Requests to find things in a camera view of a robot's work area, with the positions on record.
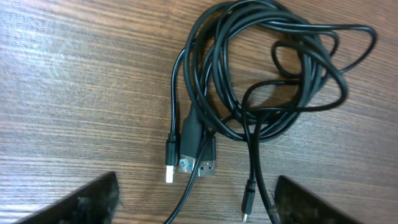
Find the wooden desk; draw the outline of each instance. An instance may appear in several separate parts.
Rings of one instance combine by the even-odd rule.
[[[178,174],[172,185],[164,182],[170,73],[192,24],[215,2],[0,2],[0,223],[43,208],[108,170],[118,173],[123,202],[114,223],[166,219],[188,180]],[[347,74],[351,92],[343,106],[303,114],[285,135],[261,144],[268,188],[284,174],[365,223],[398,223],[398,2],[281,3],[313,23],[373,26],[379,42]],[[340,67],[369,40],[342,34],[334,59]],[[270,55],[276,37],[253,28],[231,42],[239,98],[254,82],[277,78]],[[297,69],[293,52],[281,57]],[[273,91],[264,88],[257,100]],[[337,95],[330,83],[313,103]],[[182,76],[178,98],[184,118],[190,102]],[[248,173],[245,143],[218,136],[216,176],[197,180],[175,222],[240,223]],[[253,212],[249,222],[268,222],[259,195]]]

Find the usb 3.0 connector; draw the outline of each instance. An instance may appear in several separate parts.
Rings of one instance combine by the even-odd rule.
[[[202,134],[202,122],[199,120],[197,111],[191,106],[189,114],[182,124],[180,160],[178,162],[179,171],[188,174],[192,173],[201,144]]]

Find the black cable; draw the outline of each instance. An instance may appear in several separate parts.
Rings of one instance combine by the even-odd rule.
[[[228,44],[239,32],[254,25],[276,30],[285,35],[285,40],[278,40],[271,48],[272,59],[285,80],[268,80],[254,84],[247,90],[240,104],[232,89],[228,66]],[[367,32],[371,36],[371,43],[362,56],[340,70],[331,62],[331,58],[340,43],[335,30],[358,30]],[[331,52],[328,52],[322,45],[320,35],[330,36],[334,40]],[[205,51],[205,44],[212,38],[214,38],[213,45]],[[370,54],[376,45],[376,40],[377,34],[372,27],[310,24],[273,0],[243,0],[214,5],[197,19],[188,35],[185,48],[181,51],[175,63],[172,74],[171,131],[177,132],[175,86],[177,70],[183,60],[184,79],[192,106],[196,109],[199,118],[206,127],[232,140],[247,142],[250,155],[249,180],[257,181],[269,218],[272,223],[278,223],[276,214],[270,212],[272,204],[262,178],[259,143],[270,141],[283,134],[294,124],[301,112],[330,110],[341,105],[348,97],[348,86],[343,74]],[[301,61],[301,72],[299,74],[290,73],[282,67],[276,54],[278,47],[287,47],[297,51]],[[216,110],[206,99],[210,76],[213,77],[219,98],[231,113],[227,120],[235,119],[241,123],[244,133],[237,133],[229,128],[226,125],[227,120],[219,118]],[[340,97],[327,105],[307,106],[330,78],[338,84]],[[267,85],[292,85],[297,87],[297,91],[290,101],[281,105],[249,108],[250,94],[255,89]],[[249,130],[250,125],[256,126],[253,133]],[[196,173],[193,172],[191,175],[182,202],[188,197]],[[171,216],[175,217],[182,205],[183,203],[179,203]]]

